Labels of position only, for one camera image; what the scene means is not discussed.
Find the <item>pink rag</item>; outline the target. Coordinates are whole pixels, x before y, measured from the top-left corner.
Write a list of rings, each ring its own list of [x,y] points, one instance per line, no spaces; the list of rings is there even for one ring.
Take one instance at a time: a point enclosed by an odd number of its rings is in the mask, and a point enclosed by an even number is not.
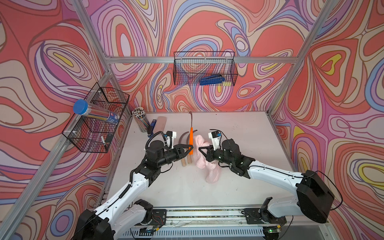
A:
[[[221,168],[218,161],[207,162],[203,155],[199,152],[199,147],[209,146],[210,143],[206,141],[201,135],[194,136],[194,149],[193,158],[194,163],[199,169],[207,170],[206,182],[208,184],[216,183],[221,176]]]

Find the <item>orange handled sickle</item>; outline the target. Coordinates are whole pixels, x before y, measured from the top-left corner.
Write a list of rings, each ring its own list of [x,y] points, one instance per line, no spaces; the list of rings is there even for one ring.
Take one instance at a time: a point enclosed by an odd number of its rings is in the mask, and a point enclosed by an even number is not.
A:
[[[193,133],[194,133],[194,129],[193,129],[193,113],[192,112],[189,112],[190,114],[190,117],[191,117],[191,127],[190,127],[190,135],[189,135],[189,145],[193,146]]]

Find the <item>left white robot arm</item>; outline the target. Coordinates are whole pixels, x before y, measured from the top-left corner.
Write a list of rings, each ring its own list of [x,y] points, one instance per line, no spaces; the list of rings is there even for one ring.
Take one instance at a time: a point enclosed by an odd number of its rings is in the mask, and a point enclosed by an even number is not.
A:
[[[131,171],[130,179],[116,194],[95,210],[85,210],[78,218],[74,240],[117,240],[127,229],[151,219],[152,205],[140,200],[130,204],[157,179],[161,167],[185,158],[192,145],[168,148],[162,141],[146,146],[141,163]]]

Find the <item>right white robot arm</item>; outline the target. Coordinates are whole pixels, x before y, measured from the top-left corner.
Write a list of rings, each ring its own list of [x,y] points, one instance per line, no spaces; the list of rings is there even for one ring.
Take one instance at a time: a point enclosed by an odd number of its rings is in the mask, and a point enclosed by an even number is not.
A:
[[[290,197],[266,198],[259,215],[263,222],[270,218],[286,216],[306,216],[308,219],[324,224],[328,220],[335,195],[320,178],[318,173],[307,170],[305,173],[291,172],[275,168],[240,152],[234,140],[225,140],[221,147],[200,147],[199,152],[207,161],[218,161],[240,177],[264,181],[292,194]]]

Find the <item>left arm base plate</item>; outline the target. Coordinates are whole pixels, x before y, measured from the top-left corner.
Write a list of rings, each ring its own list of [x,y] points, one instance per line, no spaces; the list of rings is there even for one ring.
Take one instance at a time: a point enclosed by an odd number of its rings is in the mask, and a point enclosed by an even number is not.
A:
[[[149,214],[144,209],[130,209],[123,215],[123,220],[130,226],[163,226],[166,223],[167,210],[154,209]]]

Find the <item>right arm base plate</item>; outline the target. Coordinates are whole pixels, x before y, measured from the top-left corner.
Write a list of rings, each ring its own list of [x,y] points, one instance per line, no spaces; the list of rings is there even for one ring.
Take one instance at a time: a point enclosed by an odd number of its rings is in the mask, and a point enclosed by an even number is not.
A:
[[[248,225],[285,225],[287,223],[286,217],[277,218],[273,216],[268,210],[261,210],[259,208],[245,208],[241,211],[245,216]]]

